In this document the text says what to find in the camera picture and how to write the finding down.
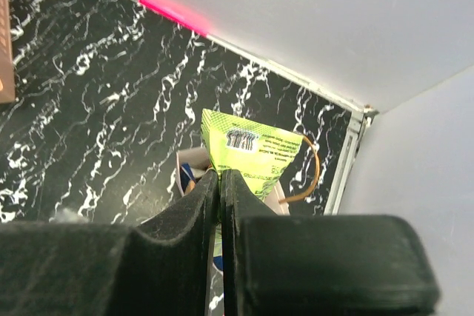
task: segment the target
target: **brown object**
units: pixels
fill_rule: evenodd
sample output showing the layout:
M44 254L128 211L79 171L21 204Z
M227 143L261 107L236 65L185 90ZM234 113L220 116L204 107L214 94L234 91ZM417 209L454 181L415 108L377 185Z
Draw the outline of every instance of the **brown object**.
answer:
M184 194L190 193L194 188L196 188L196 183L194 181L190 181L190 183L186 186L186 190L184 191Z
M0 103L15 100L8 0L0 0Z
M314 174L314 179L311 182L311 185L308 187L308 189L304 190L303 192L300 192L299 194L297 194L295 196L290 196L289 198L281 199L279 201L280 204L292 203L293 201L303 200L304 198L306 198L308 195L310 195L313 192L313 190L316 188L316 185L318 185L318 182L319 182L319 175L321 174L321 171L320 171L320 167L319 167L320 163L319 163L318 153L314 149L313 143L310 141L310 139L308 137L306 137L305 135L302 135L302 136L303 136L303 141L305 141L307 144L309 144L311 150L313 151L314 161L316 163L316 172Z

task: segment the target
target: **blue object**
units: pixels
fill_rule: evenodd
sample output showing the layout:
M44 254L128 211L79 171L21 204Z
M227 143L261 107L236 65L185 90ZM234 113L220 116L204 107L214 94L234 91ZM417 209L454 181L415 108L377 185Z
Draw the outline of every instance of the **blue object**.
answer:
M191 166L188 163L183 163L181 165L181 169L179 170L179 183L181 184L183 191L186 190L190 181L196 182L193 171L191 170Z
M221 272L224 271L224 261L222 260L221 255L216 255L213 258L214 265L216 266L217 269L219 269Z

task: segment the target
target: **cardboard box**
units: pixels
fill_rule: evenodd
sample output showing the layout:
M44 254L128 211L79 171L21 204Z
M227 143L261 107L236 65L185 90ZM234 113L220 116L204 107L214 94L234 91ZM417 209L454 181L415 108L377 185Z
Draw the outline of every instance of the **cardboard box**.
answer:
M210 165L209 155L205 147L185 149L176 153L176 185L181 196L184 196L183 189L179 183L179 168L182 163L188 163L192 168L206 170ZM272 192L265 198L265 204L278 215L289 215L288 204L280 204L278 201L284 199L283 189L280 182L274 187Z
M15 100L8 0L0 0L0 103Z

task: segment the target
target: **metal edge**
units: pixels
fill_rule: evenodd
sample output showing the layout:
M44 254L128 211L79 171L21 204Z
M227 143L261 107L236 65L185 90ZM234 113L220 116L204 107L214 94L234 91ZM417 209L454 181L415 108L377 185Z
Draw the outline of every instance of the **metal edge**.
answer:
M339 156L338 166L334 174L333 183L331 184L329 197L324 207L324 215L336 215L338 213L347 178L349 177L353 162L356 159L356 149L361 140L360 133L363 126L364 123L351 117Z

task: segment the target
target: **black plastic part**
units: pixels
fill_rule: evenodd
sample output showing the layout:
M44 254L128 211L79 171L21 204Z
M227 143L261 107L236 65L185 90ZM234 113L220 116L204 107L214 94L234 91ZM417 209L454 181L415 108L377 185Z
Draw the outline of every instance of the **black plastic part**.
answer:
M226 316L422 316L439 299L421 242L400 218L272 215L236 171L223 174L221 213Z
M236 273L239 263L236 241L242 218L277 216L249 190L238 170L225 170L221 181L222 259L224 261L224 313L238 314Z
M208 172L139 229L0 226L0 315L205 315L217 206Z

